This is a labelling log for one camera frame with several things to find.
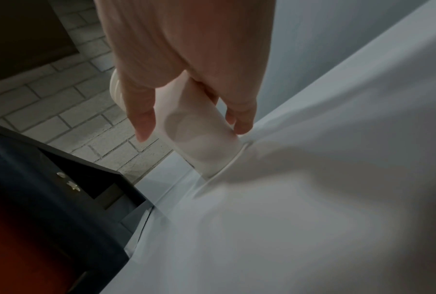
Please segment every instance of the red object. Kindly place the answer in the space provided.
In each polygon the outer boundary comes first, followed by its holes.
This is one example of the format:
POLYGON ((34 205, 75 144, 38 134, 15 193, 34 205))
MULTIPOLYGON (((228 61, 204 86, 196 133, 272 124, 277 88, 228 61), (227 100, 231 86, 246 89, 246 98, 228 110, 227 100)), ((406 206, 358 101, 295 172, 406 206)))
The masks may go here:
POLYGON ((64 294, 75 280, 70 258, 0 197, 0 294, 64 294))

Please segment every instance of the white sheet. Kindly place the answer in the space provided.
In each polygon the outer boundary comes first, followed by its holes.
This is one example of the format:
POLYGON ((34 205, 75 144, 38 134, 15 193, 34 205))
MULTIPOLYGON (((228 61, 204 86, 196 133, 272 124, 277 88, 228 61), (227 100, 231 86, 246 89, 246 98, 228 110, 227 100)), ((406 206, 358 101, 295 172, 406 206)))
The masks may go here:
POLYGON ((436 0, 246 140, 104 294, 436 293, 436 0))

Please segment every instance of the brick floor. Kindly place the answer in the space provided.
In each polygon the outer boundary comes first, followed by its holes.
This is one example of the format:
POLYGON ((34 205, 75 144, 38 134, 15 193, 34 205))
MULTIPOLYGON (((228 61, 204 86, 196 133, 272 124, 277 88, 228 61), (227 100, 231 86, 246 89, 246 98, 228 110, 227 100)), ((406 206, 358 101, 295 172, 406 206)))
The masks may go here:
POLYGON ((80 53, 0 81, 0 125, 137 182, 171 152, 139 143, 109 97, 113 56, 92 0, 50 0, 80 53))

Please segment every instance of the white plastic bottle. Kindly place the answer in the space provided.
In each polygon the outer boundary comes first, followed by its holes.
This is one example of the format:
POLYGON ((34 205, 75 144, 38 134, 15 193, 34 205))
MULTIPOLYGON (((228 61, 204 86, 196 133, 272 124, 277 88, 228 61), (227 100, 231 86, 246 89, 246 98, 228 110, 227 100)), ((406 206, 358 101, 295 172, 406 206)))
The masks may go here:
MULTIPOLYGON (((116 70, 110 94, 125 111, 116 70)), ((154 109, 155 134, 205 178, 217 174, 242 149, 230 125, 186 71, 156 89, 154 109)))

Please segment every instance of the hand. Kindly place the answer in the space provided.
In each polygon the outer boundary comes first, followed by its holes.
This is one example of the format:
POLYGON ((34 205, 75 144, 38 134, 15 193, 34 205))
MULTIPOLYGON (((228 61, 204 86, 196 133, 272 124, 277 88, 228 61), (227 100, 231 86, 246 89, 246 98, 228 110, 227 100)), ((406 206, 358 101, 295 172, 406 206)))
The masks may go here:
POLYGON ((253 127, 275 0, 95 0, 139 141, 155 128, 155 89, 187 70, 236 134, 253 127))

